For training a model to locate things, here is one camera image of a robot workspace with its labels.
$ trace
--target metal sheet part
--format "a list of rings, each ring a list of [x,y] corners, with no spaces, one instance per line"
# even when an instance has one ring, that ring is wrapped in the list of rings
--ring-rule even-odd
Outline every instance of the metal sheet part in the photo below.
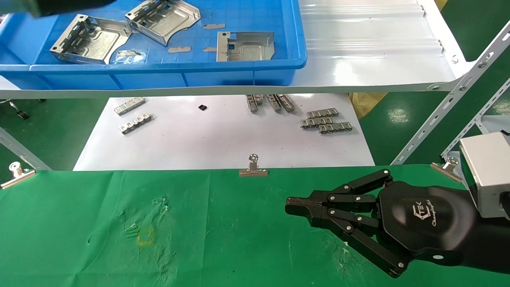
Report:
[[[336,108],[329,108],[324,110],[317,110],[317,111],[311,111],[307,112],[307,118],[316,118],[316,117],[329,117],[329,116],[338,116],[339,113]]]
[[[280,101],[280,104],[287,112],[293,112],[296,106],[292,103],[292,101],[289,99],[289,97],[286,94],[278,94],[278,100]]]
[[[264,95],[263,94],[256,94],[255,96],[255,102],[257,105],[261,105],[264,103]]]
[[[270,60],[274,55],[274,32],[218,32],[217,51],[217,62]]]
[[[255,97],[252,94],[246,95],[246,101],[252,113],[256,113],[259,110]]]
[[[137,129],[138,127],[152,121],[152,118],[153,118],[153,115],[148,114],[148,113],[143,113],[136,119],[120,126],[119,130],[123,134],[128,134],[128,133],[134,131],[135,129]]]
[[[225,24],[207,24],[207,25],[204,25],[203,26],[204,29],[206,30],[209,30],[209,29],[221,29],[221,28],[225,28]]]
[[[169,53],[185,53],[185,52],[189,52],[189,51],[191,51],[190,46],[168,48]]]
[[[333,119],[330,117],[320,117],[320,118],[307,118],[301,120],[301,128],[316,128],[319,125],[332,124]]]
[[[275,94],[268,94],[267,100],[269,101],[269,104],[271,107],[273,107],[275,112],[280,112],[282,110],[282,106],[280,105],[280,102],[276,98]]]
[[[131,100],[123,103],[122,105],[116,107],[115,109],[113,109],[113,111],[116,112],[118,115],[123,115],[123,114],[143,105],[143,104],[145,104],[145,98],[137,97],[137,98],[131,99]]]
[[[350,125],[349,122],[319,125],[318,127],[320,134],[352,131],[352,126]]]
[[[146,0],[125,17],[133,28],[166,45],[172,35],[200,20],[200,11],[182,0]]]
[[[78,14],[50,48],[55,58],[77,64],[109,64],[131,36],[124,22]]]

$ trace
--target printed logo on robotic hand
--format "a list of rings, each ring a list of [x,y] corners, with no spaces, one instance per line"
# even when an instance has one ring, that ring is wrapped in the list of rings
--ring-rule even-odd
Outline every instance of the printed logo on robotic hand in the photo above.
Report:
[[[413,212],[414,215],[421,220],[430,217],[430,209],[428,208],[428,206],[421,205],[421,202],[416,202],[416,204],[413,204]]]

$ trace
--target silver binder clip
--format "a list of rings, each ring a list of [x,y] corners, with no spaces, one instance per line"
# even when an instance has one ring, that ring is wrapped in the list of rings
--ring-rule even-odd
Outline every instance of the silver binder clip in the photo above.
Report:
[[[9,165],[9,170],[12,172],[13,179],[9,180],[6,183],[0,184],[2,189],[6,189],[7,187],[11,187],[17,183],[25,181],[35,175],[35,170],[23,170],[21,168],[21,163],[15,161]]]
[[[259,170],[257,165],[257,161],[259,161],[258,155],[250,154],[248,160],[250,161],[249,169],[239,170],[239,176],[267,176],[267,170]]]
[[[438,171],[438,172],[442,173],[443,175],[453,179],[457,183],[460,183],[460,182],[462,182],[462,177],[456,175],[453,172],[453,170],[455,169],[455,167],[457,165],[458,165],[458,159],[450,156],[444,165],[440,165],[440,164],[437,164],[437,163],[433,162],[430,165],[430,167],[433,170]]]

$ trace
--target green tablecloth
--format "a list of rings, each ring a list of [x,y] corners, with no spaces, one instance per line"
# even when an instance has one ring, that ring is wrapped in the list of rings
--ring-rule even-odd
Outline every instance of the green tablecloth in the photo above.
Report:
[[[392,279],[288,196],[381,169],[40,172],[0,190],[0,286],[506,286],[509,275],[415,261]],[[458,187],[426,165],[395,180]]]

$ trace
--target robotic hand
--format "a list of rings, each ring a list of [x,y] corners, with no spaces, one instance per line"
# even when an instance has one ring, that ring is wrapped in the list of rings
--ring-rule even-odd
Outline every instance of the robotic hand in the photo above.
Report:
[[[30,12],[35,17],[50,16],[83,9],[102,7],[115,0],[0,0],[0,14]]]
[[[473,166],[480,166],[480,160],[494,166],[492,159],[510,158],[510,147],[504,138],[501,141],[501,134],[487,136],[461,141],[463,160],[476,174],[470,192],[412,186],[393,181],[389,170],[381,170],[332,191],[314,190],[307,198],[290,197],[285,211],[306,217],[313,227],[329,229],[394,278],[412,260],[510,274],[510,188],[502,184],[510,181],[510,169],[487,173]],[[497,182],[499,192],[490,180]],[[377,197],[366,194],[381,187]],[[498,205],[486,208],[485,203],[494,199]],[[361,214],[369,212],[371,216]]]

